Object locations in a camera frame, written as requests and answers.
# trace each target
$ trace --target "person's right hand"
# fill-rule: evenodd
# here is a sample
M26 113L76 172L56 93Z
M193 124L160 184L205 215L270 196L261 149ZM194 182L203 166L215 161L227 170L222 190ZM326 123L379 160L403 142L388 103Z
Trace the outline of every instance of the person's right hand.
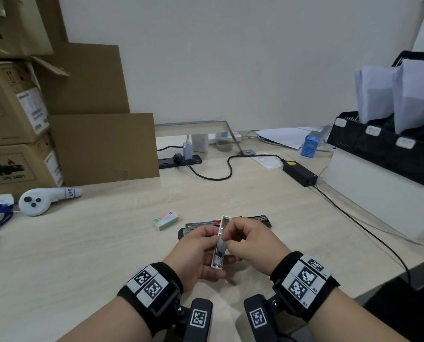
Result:
M229 253L247 260L267 276L291 253L272 230L250 218L233 218L223 231L222 239Z

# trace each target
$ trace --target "finger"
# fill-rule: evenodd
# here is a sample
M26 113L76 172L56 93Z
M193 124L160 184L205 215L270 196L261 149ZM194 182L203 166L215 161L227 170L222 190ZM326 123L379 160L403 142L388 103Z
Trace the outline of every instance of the finger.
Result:
M212 269L210 266L203 265L201 272L201 279L208 280L211 282L217 282L218 280L226 278L226 271L219 269Z
M195 228L187 234L189 237L207 237L218 234L218 227L216 226L201 226Z
M245 218L245 217L234 217L226 225L225 230L223 231L223 240L231 240L234 235L244 236L249 235L249 233L254 228L254 221Z
M236 256L240 259L249 259L250 252L249 247L246 245L245 241L237 242L234 240L227 241L226 248L228 249L229 253Z
M204 257L204 265L210 265L212 264L212 258L213 258L213 254L212 253L206 253L206 256ZM237 259L235 256L233 255L226 255L225 259L223 261L223 264L234 264L237 262Z
M201 243L201 248L203 251L207 251L208 249L215 247L218 243L218 235L214 235L211 237L202 237L199 239Z

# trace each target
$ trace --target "white vr controller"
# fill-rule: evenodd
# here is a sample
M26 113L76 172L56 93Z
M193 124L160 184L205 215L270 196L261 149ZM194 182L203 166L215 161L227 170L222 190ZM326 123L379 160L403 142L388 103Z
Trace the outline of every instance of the white vr controller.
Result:
M82 188L35 188L28 190L19 199L19 208L28 216L43 214L54 201L80 197Z

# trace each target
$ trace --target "white wall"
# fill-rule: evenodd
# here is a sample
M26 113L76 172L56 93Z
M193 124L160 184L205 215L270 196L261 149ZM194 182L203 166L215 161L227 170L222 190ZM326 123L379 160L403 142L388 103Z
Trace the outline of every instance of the white wall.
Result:
M233 129L332 123L354 70L409 50L422 0L60 0L71 42L119 45L132 112Z

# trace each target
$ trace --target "power strip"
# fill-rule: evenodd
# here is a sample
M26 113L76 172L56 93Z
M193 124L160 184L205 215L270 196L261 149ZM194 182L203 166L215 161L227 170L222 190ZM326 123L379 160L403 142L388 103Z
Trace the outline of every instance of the power strip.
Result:
M233 132L233 133L238 143L240 143L242 141L242 136L237 132ZM215 144L217 143L217 140L231 140L232 142L234 142L229 132L209 133L209 144Z

